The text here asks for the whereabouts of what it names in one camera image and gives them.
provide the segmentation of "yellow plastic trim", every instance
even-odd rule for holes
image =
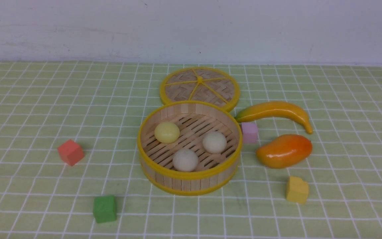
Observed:
[[[234,122],[235,127],[237,127],[238,132],[239,132],[239,139],[238,139],[237,149],[229,157],[229,159],[227,159],[225,162],[217,165],[216,167],[208,169],[208,170],[198,171],[198,172],[181,172],[181,171],[170,170],[168,168],[164,168],[164,167],[158,165],[157,163],[153,162],[153,160],[151,160],[150,157],[148,157],[148,155],[145,153],[145,151],[141,145],[141,133],[142,133],[143,125],[147,124],[147,121],[153,115],[155,115],[157,112],[159,112],[160,110],[167,108],[167,107],[170,107],[170,106],[179,105],[179,104],[200,104],[200,105],[213,107],[213,108],[223,112],[224,114],[226,114],[232,120],[232,122]],[[239,126],[238,122],[234,119],[234,117],[232,117],[232,115],[230,115],[224,109],[222,109],[216,105],[213,105],[213,104],[210,104],[207,102],[202,102],[202,101],[194,101],[194,100],[176,101],[176,102],[173,102],[171,104],[164,105],[164,106],[160,107],[159,109],[153,111],[151,114],[149,114],[147,116],[147,118],[145,118],[144,122],[142,123],[142,125],[139,129],[138,137],[137,137],[138,151],[139,151],[142,159],[147,163],[148,166],[150,166],[154,171],[156,171],[159,174],[162,174],[164,176],[171,177],[171,178],[181,179],[181,180],[200,180],[200,179],[203,179],[206,177],[212,177],[214,175],[219,174],[220,172],[225,171],[227,168],[229,168],[235,162],[235,160],[238,159],[238,156],[240,155],[242,144],[243,144],[242,141],[243,141],[243,136],[241,133],[240,126]]]
[[[195,71],[196,69],[203,69],[203,70],[214,71],[214,72],[219,73],[219,74],[221,74],[221,75],[223,75],[225,77],[218,77],[218,78],[213,78],[213,79],[203,79],[203,80],[197,79],[197,80],[194,80],[194,81],[183,81],[183,82],[175,82],[175,83],[167,84],[167,81],[173,75],[178,74],[178,73],[183,72],[183,71],[189,71],[189,70],[192,70],[194,72],[194,74],[197,74],[196,71]],[[229,102],[226,102],[226,100],[222,96],[220,96],[219,93],[217,93],[214,89],[212,89],[211,87],[209,87],[205,83],[207,81],[221,80],[221,79],[228,79],[234,85],[234,96],[232,97],[231,101],[229,101]],[[192,93],[190,95],[190,99],[192,98],[192,96],[193,96],[195,90],[197,89],[197,87],[200,84],[203,84],[205,87],[207,87],[209,90],[211,90],[217,97],[220,97],[223,101],[226,102],[226,104],[224,106],[222,106],[222,108],[224,110],[226,110],[227,112],[230,112],[231,110],[233,110],[235,108],[235,106],[238,104],[238,100],[240,98],[240,89],[239,89],[239,86],[238,86],[238,83],[236,82],[236,80],[232,76],[230,76],[229,74],[226,74],[224,71],[221,71],[221,70],[218,70],[218,69],[215,69],[215,68],[210,68],[210,67],[189,67],[189,68],[184,68],[184,69],[172,72],[171,74],[168,74],[168,76],[166,76],[165,79],[162,81],[162,83],[160,85],[160,89],[159,89],[160,90],[160,99],[161,99],[162,103],[164,105],[168,105],[168,104],[173,103],[173,101],[167,96],[167,94],[165,92],[166,86],[185,84],[185,83],[196,83],[196,86],[195,86],[194,90],[192,91]]]
[[[150,178],[150,176],[147,174],[147,172],[144,172],[144,175],[147,177],[147,179],[150,181],[150,183],[153,183],[154,186],[158,187],[159,189],[167,192],[167,193],[170,193],[170,194],[175,194],[175,195],[179,195],[179,196],[199,196],[199,195],[203,195],[203,194],[208,194],[208,193],[211,193],[211,192],[214,192],[218,189],[220,189],[221,187],[225,186],[225,184],[227,184],[235,175],[235,173],[237,172],[238,170],[238,167],[236,167],[234,169],[234,172],[232,172],[232,175],[229,176],[225,181],[223,181],[222,183],[214,186],[214,187],[211,187],[211,188],[208,188],[208,189],[204,189],[204,190],[199,190],[199,191],[181,191],[181,190],[175,190],[175,189],[171,189],[171,188],[168,188],[166,186],[163,186],[161,185],[160,183],[157,183],[154,179]]]

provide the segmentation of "bamboo steamer lid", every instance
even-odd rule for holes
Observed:
[[[240,90],[235,79],[215,68],[191,67],[169,74],[160,86],[163,104],[195,100],[214,104],[230,112],[238,103]]]

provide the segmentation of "yellow block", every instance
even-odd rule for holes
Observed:
[[[286,199],[305,204],[309,196],[309,185],[299,177],[290,176],[287,182]]]

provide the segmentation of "bamboo steamer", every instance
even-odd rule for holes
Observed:
[[[230,112],[238,104],[240,90],[235,79],[215,68],[190,67],[165,77],[160,86],[163,104],[196,100],[214,104]]]
[[[154,137],[155,127],[164,121],[176,124],[179,139],[163,144]],[[203,148],[203,136],[219,131],[227,138],[226,149],[211,154]],[[158,188],[171,194],[196,196],[213,192],[235,175],[242,147],[239,124],[226,110],[201,101],[176,101],[147,116],[137,137],[140,163],[144,174]],[[176,171],[173,154],[189,148],[196,152],[199,164],[193,172]]]

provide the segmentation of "yellow banana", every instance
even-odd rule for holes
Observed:
[[[235,116],[239,123],[250,122],[267,117],[288,118],[301,124],[306,133],[312,134],[313,129],[309,122],[309,115],[299,106],[285,101],[269,101],[247,107]]]

